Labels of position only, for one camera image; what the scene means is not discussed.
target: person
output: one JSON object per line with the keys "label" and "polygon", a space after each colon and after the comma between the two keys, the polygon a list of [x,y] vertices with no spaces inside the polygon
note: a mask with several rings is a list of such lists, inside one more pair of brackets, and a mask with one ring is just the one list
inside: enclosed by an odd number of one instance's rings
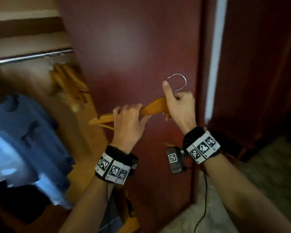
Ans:
{"label": "person", "polygon": [[[172,119],[183,134],[187,134],[197,126],[193,94],[178,92],[174,95],[167,81],[163,82],[163,90]],[[131,152],[151,117],[144,116],[139,121],[141,108],[142,105],[137,104],[113,110],[114,138],[111,146],[126,154]],[[222,154],[208,158],[203,165],[239,232],[291,233],[291,223],[285,216]],[[93,177],[60,233],[99,231],[107,207],[106,185],[109,198],[114,184]]]}

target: metal closet rod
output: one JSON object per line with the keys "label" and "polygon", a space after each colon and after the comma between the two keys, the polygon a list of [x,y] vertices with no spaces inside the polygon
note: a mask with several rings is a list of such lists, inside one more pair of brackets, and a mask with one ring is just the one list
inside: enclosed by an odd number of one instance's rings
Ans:
{"label": "metal closet rod", "polygon": [[25,54],[25,55],[9,56],[9,57],[0,58],[0,65],[12,63],[12,62],[20,62],[20,61],[39,59],[39,58],[48,57],[48,56],[68,54],[68,53],[72,53],[72,52],[73,52],[73,49],[69,47],[69,48],[42,51],[42,52],[37,52],[37,53]]}

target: person's right hand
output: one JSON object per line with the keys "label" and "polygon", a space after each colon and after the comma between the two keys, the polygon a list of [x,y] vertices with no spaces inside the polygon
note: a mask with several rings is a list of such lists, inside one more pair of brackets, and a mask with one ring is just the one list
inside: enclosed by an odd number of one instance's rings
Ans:
{"label": "person's right hand", "polygon": [[169,113],[183,134],[197,127],[195,121],[195,99],[192,92],[178,92],[175,98],[167,81],[163,82]]}

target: wooden clothes hanger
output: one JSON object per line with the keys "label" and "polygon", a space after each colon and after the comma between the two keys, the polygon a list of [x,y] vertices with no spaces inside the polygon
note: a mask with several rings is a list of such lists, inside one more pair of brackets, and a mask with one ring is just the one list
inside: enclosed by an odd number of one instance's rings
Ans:
{"label": "wooden clothes hanger", "polygon": [[[182,74],[173,74],[168,78],[171,78],[174,75],[180,75],[185,80],[185,85],[182,87],[184,88],[186,86],[186,78]],[[154,101],[152,101],[147,106],[141,108],[140,115],[150,115],[150,114],[159,114],[159,113],[167,113],[169,114],[168,106],[167,106],[167,100],[166,98],[159,98]],[[94,125],[94,124],[102,124],[102,123],[108,123],[113,122],[113,114],[103,114],[100,117],[91,119],[88,124]]]}

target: closet door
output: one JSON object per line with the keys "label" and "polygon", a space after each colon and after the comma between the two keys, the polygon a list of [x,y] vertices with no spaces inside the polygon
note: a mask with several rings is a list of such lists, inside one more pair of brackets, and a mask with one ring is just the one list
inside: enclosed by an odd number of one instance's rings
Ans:
{"label": "closet door", "polygon": [[[195,94],[201,0],[58,0],[99,114],[163,97],[162,82],[180,73]],[[170,79],[173,89],[184,84]],[[106,130],[111,141],[113,132]],[[173,121],[154,115],[133,149],[139,157],[125,188],[141,230],[157,232],[193,201],[194,169],[172,174],[164,143],[181,146]]]}

